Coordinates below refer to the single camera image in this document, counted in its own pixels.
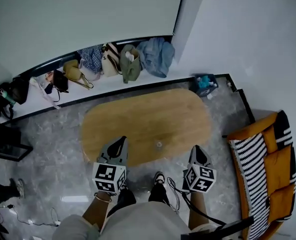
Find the black sneaker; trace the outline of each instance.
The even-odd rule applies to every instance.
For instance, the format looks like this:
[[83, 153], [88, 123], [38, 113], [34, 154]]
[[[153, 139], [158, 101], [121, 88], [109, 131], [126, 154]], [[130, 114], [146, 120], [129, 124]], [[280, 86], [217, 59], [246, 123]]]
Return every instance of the black sneaker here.
[[12, 187], [16, 191], [16, 197], [17, 198], [24, 198], [25, 192], [24, 192], [24, 181], [20, 178], [18, 179], [17, 183], [13, 178], [9, 179], [10, 181], [10, 187]]
[[165, 176], [161, 171], [157, 171], [154, 178], [153, 178], [153, 184], [165, 184]]
[[126, 181], [124, 181], [119, 190], [122, 191], [122, 190], [128, 190], [128, 189], [129, 189], [128, 185], [127, 185]]

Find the cable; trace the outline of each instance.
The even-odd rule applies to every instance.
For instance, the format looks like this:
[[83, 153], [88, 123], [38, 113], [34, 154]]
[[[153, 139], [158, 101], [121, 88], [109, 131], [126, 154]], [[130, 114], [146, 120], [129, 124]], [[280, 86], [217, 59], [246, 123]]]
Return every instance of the cable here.
[[189, 199], [188, 199], [188, 195], [190, 194], [190, 192], [188, 191], [183, 191], [183, 190], [180, 190], [178, 188], [176, 188], [176, 184], [174, 182], [174, 180], [170, 177], [167, 177], [167, 181], [168, 181], [168, 184], [169, 186], [172, 188], [173, 191], [177, 191], [178, 193], [180, 193], [182, 195], [182, 198], [183, 200], [186, 202], [187, 206], [193, 210], [194, 212], [198, 213], [199, 215], [201, 216], [204, 216], [205, 218], [207, 218], [208, 220], [211, 220], [212, 222], [216, 223], [216, 224], [219, 224], [219, 225], [226, 225], [225, 222], [219, 220], [219, 219], [216, 219], [216, 218], [212, 218], [210, 216], [208, 216], [207, 214], [203, 213], [202, 211], [200, 211]]
[[51, 219], [52, 219], [53, 224], [51, 224], [51, 223], [49, 223], [49, 224], [47, 224], [47, 223], [36, 224], [36, 223], [33, 223], [33, 222], [32, 222], [32, 223], [28, 223], [28, 222], [25, 222], [25, 221], [21, 221], [21, 220], [19, 219], [19, 215], [18, 215], [18, 213], [17, 213], [16, 210], [15, 210], [15, 206], [12, 205], [12, 204], [9, 204], [8, 206], [5, 206], [5, 207], [0, 206], [0, 208], [8, 208], [9, 210], [10, 210], [10, 209], [13, 209], [13, 211], [14, 211], [14, 212], [16, 213], [16, 215], [17, 215], [17, 220], [18, 220], [19, 222], [21, 222], [21, 223], [25, 223], [25, 224], [27, 224], [27, 225], [35, 225], [35, 226], [51, 226], [51, 227], [56, 227], [56, 228], [59, 227], [59, 225], [55, 224], [54, 219], [53, 219], [53, 216], [52, 216], [52, 214], [51, 214], [51, 210], [53, 209], [54, 212], [55, 212], [55, 214], [56, 214], [56, 218], [58, 219], [57, 212], [56, 212], [55, 208], [53, 208], [53, 207], [51, 207], [51, 209], [50, 209], [50, 215], [51, 215]]
[[16, 210], [15, 210], [15, 206], [13, 206], [13, 211], [17, 214], [17, 220], [19, 221], [19, 222], [21, 222], [21, 223], [25, 223], [25, 224], [27, 224], [27, 225], [35, 225], [35, 226], [51, 226], [51, 227], [58, 227], [59, 225], [56, 225], [56, 224], [47, 224], [47, 223], [41, 223], [41, 224], [36, 224], [36, 223], [27, 223], [27, 222], [25, 222], [25, 221], [21, 221], [20, 219], [19, 219], [19, 216], [18, 216], [18, 213], [16, 212]]
[[175, 209], [177, 211], [179, 211], [180, 209], [180, 198], [179, 198], [179, 195], [177, 194], [175, 188], [176, 188], [176, 183], [174, 182], [174, 180], [170, 177], [167, 178], [167, 181], [168, 181], [168, 185], [170, 186], [173, 194], [174, 194], [174, 197], [176, 198], [176, 207]]
[[58, 214], [57, 214], [55, 208], [54, 207], [51, 207], [50, 208], [50, 216], [51, 216], [51, 219], [52, 219], [53, 224], [56, 224], [55, 221], [54, 221], [54, 218], [53, 218], [52, 211], [54, 211], [54, 214], [56, 215], [56, 221], [59, 222], [60, 220], [58, 219]]

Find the green bag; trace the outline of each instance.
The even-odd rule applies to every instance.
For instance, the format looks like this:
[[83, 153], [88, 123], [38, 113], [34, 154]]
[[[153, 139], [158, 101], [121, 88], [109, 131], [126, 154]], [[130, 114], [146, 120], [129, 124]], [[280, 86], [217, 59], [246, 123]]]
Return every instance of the green bag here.
[[[126, 57], [126, 52], [133, 55], [134, 60], [130, 61]], [[140, 63], [138, 50], [131, 44], [126, 44], [120, 53], [120, 69], [122, 72], [123, 82], [128, 84], [128, 81], [136, 81], [140, 71], [142, 70], [142, 65]]]

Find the skin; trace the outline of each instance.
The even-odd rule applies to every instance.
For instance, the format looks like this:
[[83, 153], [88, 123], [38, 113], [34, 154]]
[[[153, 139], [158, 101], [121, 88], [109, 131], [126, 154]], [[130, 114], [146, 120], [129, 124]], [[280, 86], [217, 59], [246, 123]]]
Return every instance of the skin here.
[[[97, 197], [105, 201], [110, 200], [110, 196], [103, 191], [99, 191], [97, 193]], [[108, 204], [108, 202], [103, 202], [95, 198], [93, 199], [88, 209], [84, 212], [82, 217], [91, 225], [97, 224], [99, 230], [101, 230], [106, 219]]]
[[[200, 193], [200, 192], [191, 193], [190, 201], [201, 212], [203, 212], [204, 214], [207, 214], [203, 193]], [[205, 218], [204, 216], [201, 216], [200, 214], [196, 213], [193, 210], [190, 210], [189, 223], [188, 223], [188, 227], [190, 228], [190, 230], [193, 230], [194, 228], [207, 223], [209, 223], [209, 220], [207, 218]]]

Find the gray tile floor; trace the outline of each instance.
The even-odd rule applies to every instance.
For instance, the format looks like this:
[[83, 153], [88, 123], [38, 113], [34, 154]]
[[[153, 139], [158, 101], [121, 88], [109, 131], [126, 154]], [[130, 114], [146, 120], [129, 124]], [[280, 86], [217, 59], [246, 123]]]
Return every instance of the gray tile floor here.
[[[239, 94], [232, 93], [226, 85], [226, 79], [219, 78], [218, 84], [219, 88], [212, 93], [211, 100], [202, 98], [212, 120], [212, 135], [203, 148], [211, 156], [217, 170], [217, 182], [204, 195], [204, 199], [210, 216], [230, 223], [241, 217], [240, 200], [233, 161], [222, 134], [248, 125], [249, 119]], [[22, 178], [26, 187], [25, 199], [11, 198], [5, 205], [15, 205], [21, 221], [32, 220], [37, 224], [52, 223], [51, 207], [56, 209], [60, 220], [71, 214], [82, 215], [94, 194], [92, 165], [84, 162], [81, 149], [80, 125], [86, 112], [97, 104], [173, 88], [187, 89], [188, 85], [188, 82], [168, 84], [98, 98], [16, 122], [15, 126], [27, 135], [34, 150], [20, 162], [0, 159], [0, 184], [8, 185], [9, 178]], [[177, 186], [181, 186], [182, 170], [187, 167], [188, 158], [189, 151], [172, 159], [160, 159], [130, 168], [129, 188], [137, 201], [148, 200], [151, 180], [156, 171], [163, 171], [166, 176], [173, 178]], [[167, 193], [175, 206], [176, 200], [169, 187]], [[85, 196], [88, 201], [62, 201], [67, 196]], [[179, 215], [187, 223], [189, 210], [182, 199], [180, 204]], [[9, 235], [5, 235], [7, 240], [28, 240], [31, 236], [50, 240], [55, 230], [50, 226], [20, 223], [16, 214], [7, 208], [0, 208], [0, 213], [3, 225], [9, 231]]]

